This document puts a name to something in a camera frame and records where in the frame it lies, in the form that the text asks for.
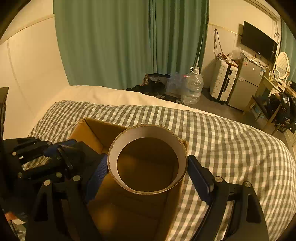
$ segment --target cardboard tube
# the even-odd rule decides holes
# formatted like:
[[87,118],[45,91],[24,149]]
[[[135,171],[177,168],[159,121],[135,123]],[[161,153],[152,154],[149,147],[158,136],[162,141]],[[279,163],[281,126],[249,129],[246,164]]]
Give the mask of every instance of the cardboard tube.
[[[123,148],[132,141],[144,137],[153,137],[166,142],[175,152],[178,158],[178,173],[172,183],[158,191],[143,192],[128,187],[120,178],[117,169],[117,160]],[[108,169],[113,179],[124,189],[141,195],[158,194],[170,190],[184,177],[187,170],[187,151],[182,141],[169,129],[152,124],[133,126],[120,133],[110,146],[107,159]]]

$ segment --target bed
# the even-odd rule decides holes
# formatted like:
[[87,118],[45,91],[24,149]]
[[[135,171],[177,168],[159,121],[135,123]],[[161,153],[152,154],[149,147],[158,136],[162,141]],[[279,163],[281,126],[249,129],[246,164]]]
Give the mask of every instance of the bed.
[[[153,123],[165,126],[189,142],[193,154],[214,176],[227,182],[250,181],[266,219],[270,241],[275,241],[296,212],[295,162],[284,143],[269,134],[211,113],[141,93],[99,86],[69,86],[38,114],[29,136],[59,142],[69,138],[81,118],[90,117],[123,126]],[[47,162],[40,158],[24,169]],[[182,186],[178,215],[170,240],[190,240],[207,206],[188,177]],[[216,240],[221,240],[231,214],[229,202]]]

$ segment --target green curtain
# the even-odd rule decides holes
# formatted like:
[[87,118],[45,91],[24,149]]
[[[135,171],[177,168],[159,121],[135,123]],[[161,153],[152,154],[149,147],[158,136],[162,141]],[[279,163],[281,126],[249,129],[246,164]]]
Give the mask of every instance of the green curtain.
[[149,9],[153,71],[160,74],[188,73],[199,52],[201,65],[208,0],[150,0]]
[[296,82],[296,40],[284,20],[281,20],[281,50],[286,52],[290,68],[288,80]]
[[189,72],[200,50],[202,60],[207,6],[208,0],[54,0],[70,85],[126,89],[145,73]]

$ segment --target wall trim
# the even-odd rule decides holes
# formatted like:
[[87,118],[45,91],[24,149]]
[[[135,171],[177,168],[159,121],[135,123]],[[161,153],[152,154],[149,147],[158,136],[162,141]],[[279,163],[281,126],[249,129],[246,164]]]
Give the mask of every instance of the wall trim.
[[275,21],[279,21],[281,19],[281,16],[279,13],[270,6],[267,2],[263,0],[245,0],[247,3],[253,5],[254,7],[261,10],[263,13],[271,17]]
[[231,30],[229,30],[229,29],[227,29],[227,28],[225,28],[225,27],[221,27],[221,26],[216,25],[216,24],[213,24],[213,23],[208,23],[208,25],[212,25],[212,26],[215,26],[215,27],[223,28],[223,29],[225,29],[225,30],[227,30],[227,31],[229,31],[229,32],[232,32],[232,33],[236,34],[236,35],[242,36],[241,34],[238,34],[238,33],[233,32],[233,31],[231,31]]
[[38,18],[38,19],[36,19],[36,20],[34,20],[34,21],[32,21],[32,22],[27,23],[26,25],[24,25],[24,26],[22,26],[22,27],[16,29],[15,31],[13,31],[10,35],[6,36],[5,38],[2,38],[2,39],[0,40],[0,45],[3,44],[3,43],[4,43],[6,40],[8,40],[9,38],[11,38],[13,35],[17,34],[19,31],[22,31],[23,29],[28,28],[28,27],[30,27],[30,26],[36,24],[36,23],[42,22],[42,21],[44,21],[44,20],[46,20],[46,19],[50,19],[50,18],[53,18],[53,17],[54,17],[54,13],[53,13],[53,14],[50,14],[50,15],[47,15],[47,16],[44,16],[44,17],[42,17],[42,18]]

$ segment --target white wall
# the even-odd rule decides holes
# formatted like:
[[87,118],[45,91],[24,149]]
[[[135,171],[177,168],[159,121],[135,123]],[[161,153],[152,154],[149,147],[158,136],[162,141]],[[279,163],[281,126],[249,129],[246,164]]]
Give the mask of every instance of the white wall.
[[10,31],[22,28],[22,19],[24,24],[37,21],[0,45],[0,87],[9,86],[4,139],[26,137],[36,125],[36,114],[69,86],[54,17],[40,18],[50,12],[44,9],[52,11],[52,0],[32,0],[29,4],[18,13]]
[[[212,81],[212,73],[215,67],[214,49],[214,29],[217,28],[219,39],[224,54],[229,54],[233,50],[239,50],[240,47],[250,56],[255,56],[255,52],[244,45],[241,45],[244,21],[254,25],[262,32],[274,38],[275,24],[274,20],[257,9],[255,6],[244,0],[209,0],[209,24],[207,30],[207,40],[205,54],[202,63],[201,73],[204,78],[204,86],[209,87]],[[281,22],[278,21],[278,32],[281,33]],[[267,65],[268,61],[261,58],[261,63]]]
[[20,30],[53,16],[53,0],[31,0],[9,24],[0,44]]

